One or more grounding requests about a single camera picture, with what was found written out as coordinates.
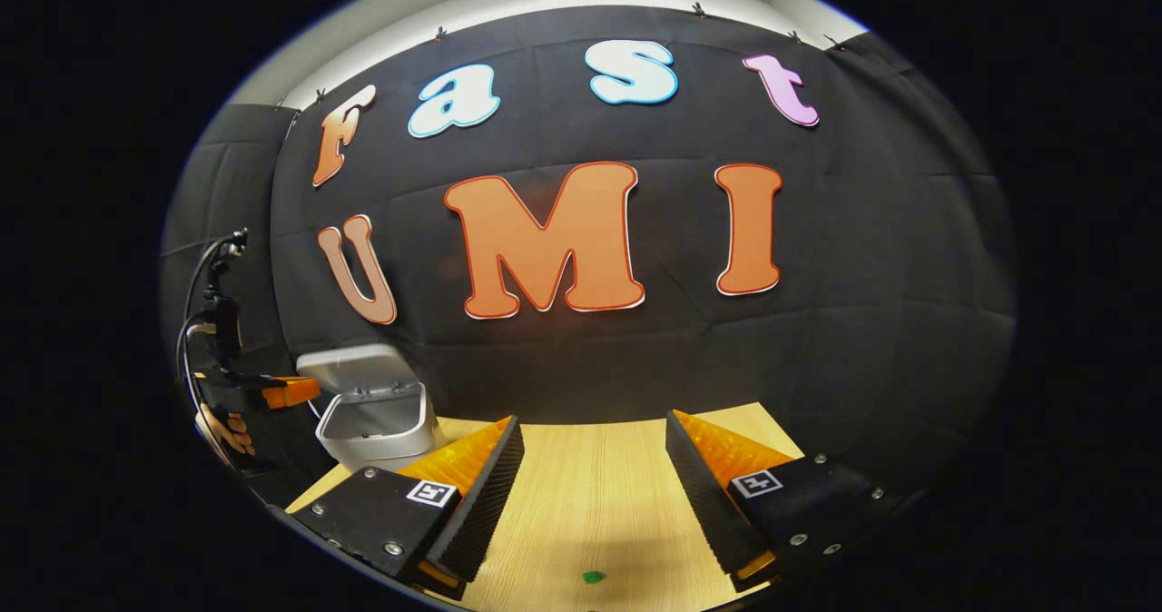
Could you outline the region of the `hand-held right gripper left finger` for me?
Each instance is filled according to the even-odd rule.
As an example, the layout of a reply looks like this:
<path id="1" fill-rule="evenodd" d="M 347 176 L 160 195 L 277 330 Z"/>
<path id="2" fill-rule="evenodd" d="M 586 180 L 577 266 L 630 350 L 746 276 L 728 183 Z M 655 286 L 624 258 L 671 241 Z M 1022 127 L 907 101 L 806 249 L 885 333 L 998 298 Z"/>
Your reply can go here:
<path id="1" fill-rule="evenodd" d="M 509 415 L 400 471 L 357 468 L 293 517 L 402 586 L 460 600 L 485 561 L 524 452 L 518 418 Z"/>

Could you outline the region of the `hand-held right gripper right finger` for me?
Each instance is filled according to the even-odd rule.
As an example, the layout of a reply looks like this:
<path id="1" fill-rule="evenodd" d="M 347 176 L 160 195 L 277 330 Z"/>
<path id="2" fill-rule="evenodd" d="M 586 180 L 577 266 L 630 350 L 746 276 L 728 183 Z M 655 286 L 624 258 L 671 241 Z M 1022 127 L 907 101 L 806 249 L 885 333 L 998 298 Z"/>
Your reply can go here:
<path id="1" fill-rule="evenodd" d="M 908 501 L 838 459 L 790 458 L 680 410 L 665 415 L 665 449 L 739 593 L 838 561 Z"/>

